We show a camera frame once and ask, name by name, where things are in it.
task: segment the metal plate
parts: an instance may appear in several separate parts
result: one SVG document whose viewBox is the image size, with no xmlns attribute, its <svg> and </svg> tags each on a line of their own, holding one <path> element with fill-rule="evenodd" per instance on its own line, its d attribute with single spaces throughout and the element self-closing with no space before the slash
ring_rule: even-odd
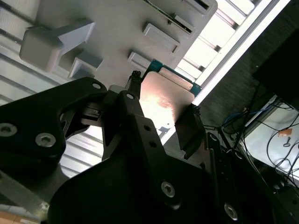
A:
<svg viewBox="0 0 299 224">
<path fill-rule="evenodd" d="M 194 95 L 156 72 L 149 72 L 141 84 L 140 105 L 155 127 L 171 128 Z"/>
</svg>

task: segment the bolt head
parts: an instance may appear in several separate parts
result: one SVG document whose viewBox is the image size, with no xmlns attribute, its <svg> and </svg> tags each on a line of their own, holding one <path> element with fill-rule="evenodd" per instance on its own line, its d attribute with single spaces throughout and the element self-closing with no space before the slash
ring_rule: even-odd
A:
<svg viewBox="0 0 299 224">
<path fill-rule="evenodd" d="M 163 191 L 163 193 L 168 196 L 168 197 L 174 197 L 176 192 L 174 190 L 174 187 L 172 186 L 171 183 L 168 183 L 167 181 L 164 181 L 161 184 L 161 189 Z"/>
<path fill-rule="evenodd" d="M 0 124 L 0 137 L 9 137 L 16 134 L 18 131 L 17 127 L 10 123 Z"/>
<path fill-rule="evenodd" d="M 55 142 L 56 138 L 50 133 L 40 133 L 36 136 L 36 144 L 41 147 L 52 147 Z"/>
</svg>

